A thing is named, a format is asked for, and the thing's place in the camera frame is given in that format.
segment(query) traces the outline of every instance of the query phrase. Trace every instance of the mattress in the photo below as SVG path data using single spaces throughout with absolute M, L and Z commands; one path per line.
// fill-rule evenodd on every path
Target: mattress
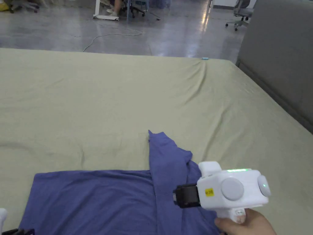
M 313 136 L 227 60 L 0 49 L 0 207 L 19 225 L 34 174 L 146 170 L 148 129 L 223 169 L 253 168 L 278 234 L 310 234 Z

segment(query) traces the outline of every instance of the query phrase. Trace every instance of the hand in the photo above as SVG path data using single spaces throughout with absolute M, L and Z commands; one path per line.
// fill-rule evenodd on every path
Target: hand
M 272 225 L 259 212 L 246 209 L 246 221 L 238 224 L 231 219 L 216 218 L 215 225 L 228 235 L 276 235 Z

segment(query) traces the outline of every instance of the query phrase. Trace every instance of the purple t-shirt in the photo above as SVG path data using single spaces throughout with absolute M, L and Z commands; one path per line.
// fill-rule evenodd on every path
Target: purple t-shirt
M 192 153 L 149 131 L 150 170 L 40 173 L 20 228 L 36 235 L 215 235 L 216 213 L 174 205 L 177 185 L 201 176 Z

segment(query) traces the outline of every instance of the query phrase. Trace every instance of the white cable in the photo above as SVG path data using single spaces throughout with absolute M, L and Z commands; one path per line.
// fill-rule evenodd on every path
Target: white cable
M 138 31 L 138 30 L 134 30 L 134 29 L 128 29 L 128 28 L 119 28 L 119 27 L 111 27 L 111 26 L 107 26 L 107 25 L 103 25 L 103 24 L 99 24 L 99 23 L 95 23 L 97 25 L 101 25 L 101 26 L 104 26 L 104 27 L 108 27 L 108 28 L 113 28 L 113 29 L 126 29 L 126 30 L 131 30 L 131 31 L 134 31 L 134 32 L 138 32 L 138 34 L 104 34 L 104 35 L 99 35 L 99 36 L 96 36 L 92 41 L 91 43 L 85 47 L 85 49 L 83 50 L 83 52 L 85 52 L 85 50 L 90 47 L 92 45 L 92 43 L 94 42 L 94 40 L 96 38 L 99 38 L 99 37 L 103 37 L 103 36 L 108 36 L 108 35 L 125 35 L 125 36 L 138 36 L 138 35 L 141 35 L 142 32 Z

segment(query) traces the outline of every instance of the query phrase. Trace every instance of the person's leg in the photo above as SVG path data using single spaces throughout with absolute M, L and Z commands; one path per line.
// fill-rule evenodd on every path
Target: person's leg
M 121 6 L 122 6 L 122 0 L 115 0 L 114 11 L 113 11 L 112 15 L 117 16 L 118 13 L 120 12 Z

